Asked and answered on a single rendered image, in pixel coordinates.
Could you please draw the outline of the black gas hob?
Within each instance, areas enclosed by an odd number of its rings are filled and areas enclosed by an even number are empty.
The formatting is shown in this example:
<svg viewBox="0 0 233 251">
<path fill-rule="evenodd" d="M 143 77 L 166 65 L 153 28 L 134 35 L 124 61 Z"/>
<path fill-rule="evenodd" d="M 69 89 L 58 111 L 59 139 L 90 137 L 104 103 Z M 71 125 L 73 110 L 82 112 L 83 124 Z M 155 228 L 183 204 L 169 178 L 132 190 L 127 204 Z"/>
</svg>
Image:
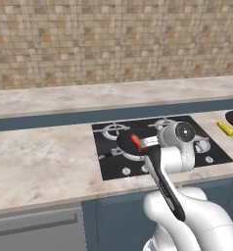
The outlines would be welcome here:
<svg viewBox="0 0 233 251">
<path fill-rule="evenodd" d="M 144 173 L 141 167 L 144 165 L 142 156 L 130 155 L 123 152 L 117 145 L 118 135 L 131 128 L 144 128 L 155 135 L 156 132 L 173 122 L 189 123 L 195 130 L 193 146 L 195 152 L 195 167 L 213 166 L 232 163 L 232 158 L 197 124 L 191 116 L 175 116 L 166 118 L 140 119 L 131 121 L 107 122 L 94 124 L 94 135 L 98 160 L 103 180 L 126 177 L 121 171 L 124 167 L 131 169 L 129 176 L 141 176 Z M 206 156 L 214 160 L 208 164 Z"/>
</svg>

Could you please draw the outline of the blue cupboard door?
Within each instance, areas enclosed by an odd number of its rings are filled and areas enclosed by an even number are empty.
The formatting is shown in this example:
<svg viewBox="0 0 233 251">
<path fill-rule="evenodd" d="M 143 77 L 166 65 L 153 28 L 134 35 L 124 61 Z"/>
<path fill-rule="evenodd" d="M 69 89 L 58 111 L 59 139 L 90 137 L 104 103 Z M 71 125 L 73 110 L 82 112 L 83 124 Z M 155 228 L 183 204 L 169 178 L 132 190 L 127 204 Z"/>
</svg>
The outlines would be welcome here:
<svg viewBox="0 0 233 251">
<path fill-rule="evenodd" d="M 156 224 L 143 210 L 147 192 L 81 203 L 87 251 L 143 251 Z"/>
<path fill-rule="evenodd" d="M 220 205 L 233 221 L 233 178 L 195 183 L 203 189 L 209 201 Z"/>
</svg>

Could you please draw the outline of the orange red fish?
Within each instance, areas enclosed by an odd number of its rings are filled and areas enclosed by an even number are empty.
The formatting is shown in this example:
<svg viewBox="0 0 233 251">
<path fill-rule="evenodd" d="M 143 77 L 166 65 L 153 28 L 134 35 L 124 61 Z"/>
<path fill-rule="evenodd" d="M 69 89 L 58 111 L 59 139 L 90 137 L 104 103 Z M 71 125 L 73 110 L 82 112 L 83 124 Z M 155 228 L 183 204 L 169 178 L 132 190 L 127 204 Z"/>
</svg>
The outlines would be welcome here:
<svg viewBox="0 0 233 251">
<path fill-rule="evenodd" d="M 140 138 L 136 134 L 131 133 L 130 140 L 136 145 L 139 152 L 146 151 L 146 148 L 141 146 Z"/>
</svg>

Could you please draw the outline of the grey dishwasher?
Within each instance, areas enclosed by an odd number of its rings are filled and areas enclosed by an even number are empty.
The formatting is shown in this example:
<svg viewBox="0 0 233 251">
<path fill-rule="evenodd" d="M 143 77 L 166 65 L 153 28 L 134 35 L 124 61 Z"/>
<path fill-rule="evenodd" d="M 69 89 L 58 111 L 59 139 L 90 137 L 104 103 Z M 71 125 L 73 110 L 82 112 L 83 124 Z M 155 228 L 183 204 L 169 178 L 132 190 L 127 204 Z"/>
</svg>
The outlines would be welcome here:
<svg viewBox="0 0 233 251">
<path fill-rule="evenodd" d="M 0 214 L 0 222 L 73 212 L 78 222 L 0 236 L 0 251 L 87 251 L 80 203 Z"/>
</svg>

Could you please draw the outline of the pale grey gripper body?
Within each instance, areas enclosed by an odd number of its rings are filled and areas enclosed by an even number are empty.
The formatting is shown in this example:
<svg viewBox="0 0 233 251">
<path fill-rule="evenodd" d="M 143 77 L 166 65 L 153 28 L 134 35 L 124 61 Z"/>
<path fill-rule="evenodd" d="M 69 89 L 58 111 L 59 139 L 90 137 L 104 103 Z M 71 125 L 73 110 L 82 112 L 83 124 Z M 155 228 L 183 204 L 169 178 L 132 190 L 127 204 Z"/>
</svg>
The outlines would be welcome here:
<svg viewBox="0 0 233 251">
<path fill-rule="evenodd" d="M 156 136 L 146 137 L 140 140 L 140 146 L 142 148 L 149 148 L 159 144 L 159 140 Z"/>
</svg>

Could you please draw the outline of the yellow corn cob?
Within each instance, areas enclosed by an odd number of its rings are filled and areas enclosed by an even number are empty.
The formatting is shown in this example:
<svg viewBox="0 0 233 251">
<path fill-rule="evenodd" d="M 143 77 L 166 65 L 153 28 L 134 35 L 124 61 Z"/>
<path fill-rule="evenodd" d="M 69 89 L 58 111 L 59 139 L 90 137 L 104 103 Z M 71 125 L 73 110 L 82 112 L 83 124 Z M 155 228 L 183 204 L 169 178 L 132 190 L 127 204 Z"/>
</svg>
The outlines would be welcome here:
<svg viewBox="0 0 233 251">
<path fill-rule="evenodd" d="M 233 137 L 233 129 L 224 122 L 218 121 L 216 125 L 229 137 Z"/>
</svg>

